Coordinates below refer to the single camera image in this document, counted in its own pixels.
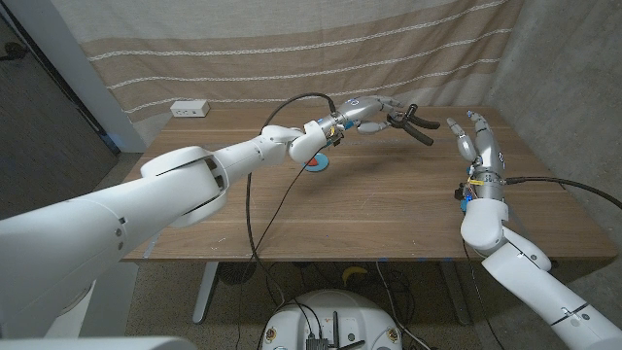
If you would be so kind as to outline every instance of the wall outlet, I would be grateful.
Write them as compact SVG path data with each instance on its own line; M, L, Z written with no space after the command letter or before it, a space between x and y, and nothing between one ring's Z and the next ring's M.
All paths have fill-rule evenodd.
M205 117L209 110L207 100L175 101L171 106L173 117Z

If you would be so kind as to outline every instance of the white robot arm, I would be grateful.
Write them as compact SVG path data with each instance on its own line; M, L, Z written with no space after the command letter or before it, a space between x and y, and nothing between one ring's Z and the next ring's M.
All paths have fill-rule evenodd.
M448 119L458 137L460 154L471 162L461 227L466 244L486 258L482 264L504 287L531 307L570 349L619 349L622 331L593 306L550 275L551 261L529 240L504 227L508 208L503 198L505 164L486 120L468 112L475 123L475 146L460 126Z
M113 263L168 226L225 206L229 187L264 165L298 162L337 144L342 131L401 104L354 98L305 132L266 126L252 140L209 152L187 147L154 158L142 179L0 221L0 337L42 336L69 300Z

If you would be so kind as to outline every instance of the beige curtain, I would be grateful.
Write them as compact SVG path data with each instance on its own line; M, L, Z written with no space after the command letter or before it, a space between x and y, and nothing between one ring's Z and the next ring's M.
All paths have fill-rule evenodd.
M521 0L52 0L133 122L305 92L481 103ZM319 100L305 101L319 104Z

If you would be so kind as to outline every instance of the table top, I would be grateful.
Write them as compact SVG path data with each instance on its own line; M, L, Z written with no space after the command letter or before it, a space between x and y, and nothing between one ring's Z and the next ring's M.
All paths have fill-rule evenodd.
M285 199L276 220L258 247L267 261L421 261L463 260L460 236L463 213L454 190L467 179L468 163L460 157L445 119L453 118L474 136L467 110L482 114L499 139L505 176L552 176L530 148L489 107L421 107L417 116L441 122L423 130L434 144L424 146L403 130L375 135L345 132L337 147L322 152L329 166L303 172ZM173 118L143 154L125 181L140 178L140 167L166 152L191 146L210 151L249 140L269 109L211 110L206 118ZM326 108L286 108L273 120L302 127L324 117ZM253 173L251 218L259 237L286 189L300 170L286 157L281 165ZM610 259L612 242L570 194L557 184L526 183L506 187L510 209L522 225L507 225L531 239L550 259ZM246 181L233 184L221 212L186 228L166 228L126 260L247 261L251 256L245 219Z

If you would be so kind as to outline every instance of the concrete wall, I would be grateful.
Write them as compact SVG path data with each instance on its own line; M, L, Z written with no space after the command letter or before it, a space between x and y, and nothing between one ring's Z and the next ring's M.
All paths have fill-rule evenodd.
M622 198L621 59L620 1L528 0L484 103L501 111L556 176ZM506 163L511 167L511 159ZM622 249L622 211L588 192L571 192ZM622 327L622 260L577 279L593 268L562 262L554 274ZM565 348L527 307L503 299L511 305L494 300L492 313L506 348Z

